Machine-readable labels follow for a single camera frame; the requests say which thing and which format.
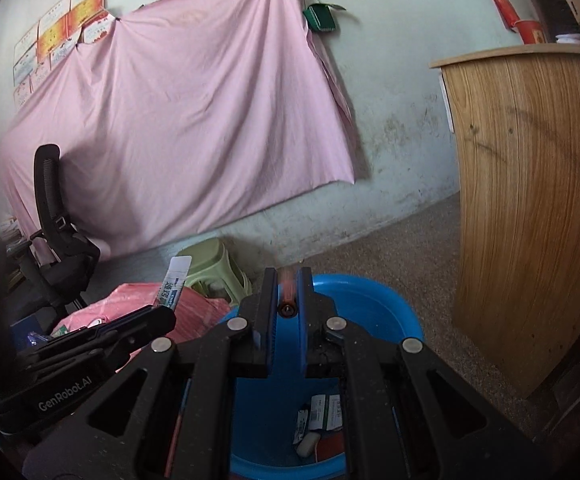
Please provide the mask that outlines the red hanging decoration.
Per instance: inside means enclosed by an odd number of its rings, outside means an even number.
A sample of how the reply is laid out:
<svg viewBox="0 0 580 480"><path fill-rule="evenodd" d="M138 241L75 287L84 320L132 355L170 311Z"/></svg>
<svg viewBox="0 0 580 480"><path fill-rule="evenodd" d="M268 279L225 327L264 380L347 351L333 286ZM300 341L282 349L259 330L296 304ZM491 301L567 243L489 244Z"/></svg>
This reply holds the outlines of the red hanging decoration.
<svg viewBox="0 0 580 480"><path fill-rule="evenodd" d="M506 29L514 30L520 18L512 3L509 0L493 0L493 2Z"/></svg>

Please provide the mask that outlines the wooden cabinet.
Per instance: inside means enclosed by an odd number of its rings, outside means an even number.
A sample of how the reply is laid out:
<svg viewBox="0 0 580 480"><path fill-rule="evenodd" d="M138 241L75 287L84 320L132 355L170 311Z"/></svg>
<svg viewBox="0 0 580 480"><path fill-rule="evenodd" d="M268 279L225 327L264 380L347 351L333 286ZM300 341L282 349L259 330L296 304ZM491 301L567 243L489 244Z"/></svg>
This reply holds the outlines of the wooden cabinet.
<svg viewBox="0 0 580 480"><path fill-rule="evenodd" d="M434 66L459 167L453 321L528 396L580 336L580 46Z"/></svg>

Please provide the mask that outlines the black office chair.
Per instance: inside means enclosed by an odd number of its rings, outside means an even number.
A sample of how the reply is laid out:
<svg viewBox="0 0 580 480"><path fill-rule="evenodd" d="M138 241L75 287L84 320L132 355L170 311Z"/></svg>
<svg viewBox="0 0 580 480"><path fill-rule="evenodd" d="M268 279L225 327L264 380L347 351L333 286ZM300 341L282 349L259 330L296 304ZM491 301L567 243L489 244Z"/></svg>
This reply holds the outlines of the black office chair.
<svg viewBox="0 0 580 480"><path fill-rule="evenodd" d="M13 252L25 277L7 301L16 320L40 310L55 316L66 315L66 307L86 307L82 293L87 289L100 258L100 249L76 226L64 206L60 183L60 148L56 144L40 146L34 155L34 198L40 229L28 237L24 247ZM33 262L30 248L34 240L44 240L58 261L39 266Z"/></svg>

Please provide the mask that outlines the green hanging pouch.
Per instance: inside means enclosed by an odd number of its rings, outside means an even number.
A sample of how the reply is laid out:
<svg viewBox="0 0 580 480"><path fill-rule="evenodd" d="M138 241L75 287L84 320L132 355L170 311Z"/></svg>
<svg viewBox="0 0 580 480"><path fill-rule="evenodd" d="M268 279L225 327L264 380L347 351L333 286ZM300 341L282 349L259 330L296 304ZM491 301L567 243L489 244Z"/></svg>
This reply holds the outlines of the green hanging pouch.
<svg viewBox="0 0 580 480"><path fill-rule="evenodd" d="M346 9L334 3L312 3L303 10L302 14L312 32L334 32L337 29L334 11L345 12Z"/></svg>

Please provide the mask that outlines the white receipt paper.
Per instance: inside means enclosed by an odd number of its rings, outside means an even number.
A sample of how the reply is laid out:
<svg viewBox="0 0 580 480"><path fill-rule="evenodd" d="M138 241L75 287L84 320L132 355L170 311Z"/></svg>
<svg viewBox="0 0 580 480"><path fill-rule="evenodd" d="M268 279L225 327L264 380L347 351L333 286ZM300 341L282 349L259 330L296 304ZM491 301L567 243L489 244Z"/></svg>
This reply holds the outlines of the white receipt paper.
<svg viewBox="0 0 580 480"><path fill-rule="evenodd" d="M316 394L310 403L300 408L296 414L296 429L293 443L299 444L309 432L328 434L341 430L343 417L340 396L335 394Z"/></svg>

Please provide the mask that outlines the wall certificates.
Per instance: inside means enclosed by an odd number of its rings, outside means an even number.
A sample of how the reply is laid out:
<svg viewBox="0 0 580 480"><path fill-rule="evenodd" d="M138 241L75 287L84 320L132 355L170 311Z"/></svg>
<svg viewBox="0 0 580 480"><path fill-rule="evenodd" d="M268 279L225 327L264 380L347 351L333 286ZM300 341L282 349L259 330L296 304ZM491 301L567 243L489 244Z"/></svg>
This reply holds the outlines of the wall certificates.
<svg viewBox="0 0 580 480"><path fill-rule="evenodd" d="M13 47L13 102L20 110L52 69L76 46L83 27L104 12L106 0L59 0Z"/></svg>

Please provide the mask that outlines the blue plastic bucket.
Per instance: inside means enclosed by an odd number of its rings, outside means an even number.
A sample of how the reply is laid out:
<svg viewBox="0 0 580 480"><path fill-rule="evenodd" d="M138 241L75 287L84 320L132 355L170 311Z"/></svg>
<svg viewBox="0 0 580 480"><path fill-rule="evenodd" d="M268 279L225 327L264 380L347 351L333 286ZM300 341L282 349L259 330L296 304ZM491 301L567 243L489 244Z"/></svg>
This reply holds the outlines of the blue plastic bucket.
<svg viewBox="0 0 580 480"><path fill-rule="evenodd" d="M398 344L424 339L414 310L395 290L368 278L317 274L315 292L331 298L340 315L371 336ZM345 474L342 454L318 462L302 458L292 443L296 416L313 396L338 391L337 379L313 379L301 370L299 320L276 325L272 371L265 379L240 378L236 385L230 472L241 479L334 479Z"/></svg>

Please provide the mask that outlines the pink wall sheet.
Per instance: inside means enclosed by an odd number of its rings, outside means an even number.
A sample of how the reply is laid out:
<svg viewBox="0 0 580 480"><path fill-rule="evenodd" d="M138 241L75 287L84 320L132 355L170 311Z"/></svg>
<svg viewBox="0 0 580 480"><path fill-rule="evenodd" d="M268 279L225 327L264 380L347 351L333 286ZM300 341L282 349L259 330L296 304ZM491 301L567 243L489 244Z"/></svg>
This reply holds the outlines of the pink wall sheet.
<svg viewBox="0 0 580 480"><path fill-rule="evenodd" d="M353 182L354 134L301 0L159 0L51 71L2 138L0 173L32 234L34 154L57 145L66 209L111 259Z"/></svg>

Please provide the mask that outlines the blue cardboard box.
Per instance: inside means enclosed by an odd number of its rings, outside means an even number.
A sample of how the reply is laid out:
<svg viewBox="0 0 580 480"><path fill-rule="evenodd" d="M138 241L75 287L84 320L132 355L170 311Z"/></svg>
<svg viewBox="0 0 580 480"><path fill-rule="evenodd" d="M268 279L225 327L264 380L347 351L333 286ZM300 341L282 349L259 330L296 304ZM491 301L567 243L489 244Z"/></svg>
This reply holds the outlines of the blue cardboard box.
<svg viewBox="0 0 580 480"><path fill-rule="evenodd" d="M11 340L17 352L50 341L50 334L57 325L58 318L53 315L31 314L13 322L9 326Z"/></svg>

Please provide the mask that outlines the red paper envelope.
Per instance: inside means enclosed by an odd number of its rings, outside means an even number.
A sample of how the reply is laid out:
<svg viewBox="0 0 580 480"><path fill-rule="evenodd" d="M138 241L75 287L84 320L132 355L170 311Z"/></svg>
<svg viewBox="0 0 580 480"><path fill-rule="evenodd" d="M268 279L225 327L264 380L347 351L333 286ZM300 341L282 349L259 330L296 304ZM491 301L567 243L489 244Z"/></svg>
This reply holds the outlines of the red paper envelope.
<svg viewBox="0 0 580 480"><path fill-rule="evenodd" d="M315 460L317 463L326 462L344 453L344 437L342 431L324 434L315 446Z"/></svg>

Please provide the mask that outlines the white label strip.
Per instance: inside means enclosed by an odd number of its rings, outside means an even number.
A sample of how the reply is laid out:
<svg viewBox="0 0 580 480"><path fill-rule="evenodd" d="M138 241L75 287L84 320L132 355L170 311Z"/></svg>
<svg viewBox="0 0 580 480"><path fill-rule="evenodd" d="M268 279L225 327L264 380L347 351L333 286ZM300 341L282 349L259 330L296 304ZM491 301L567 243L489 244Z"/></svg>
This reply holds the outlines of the white label strip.
<svg viewBox="0 0 580 480"><path fill-rule="evenodd" d="M180 294L185 286L191 263L191 256L175 256L171 258L168 270L154 300L153 305L155 307L167 307L171 310L176 309Z"/></svg>

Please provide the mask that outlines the green plastic stool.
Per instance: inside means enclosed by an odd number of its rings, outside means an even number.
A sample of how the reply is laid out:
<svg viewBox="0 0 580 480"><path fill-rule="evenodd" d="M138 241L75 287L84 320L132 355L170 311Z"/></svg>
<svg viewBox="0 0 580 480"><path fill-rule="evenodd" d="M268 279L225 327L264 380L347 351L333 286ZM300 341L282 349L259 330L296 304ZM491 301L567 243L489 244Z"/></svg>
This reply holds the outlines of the green plastic stool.
<svg viewBox="0 0 580 480"><path fill-rule="evenodd" d="M208 238L180 250L176 257L190 257L185 286L203 296L223 297L238 306L252 294L252 284L219 238Z"/></svg>

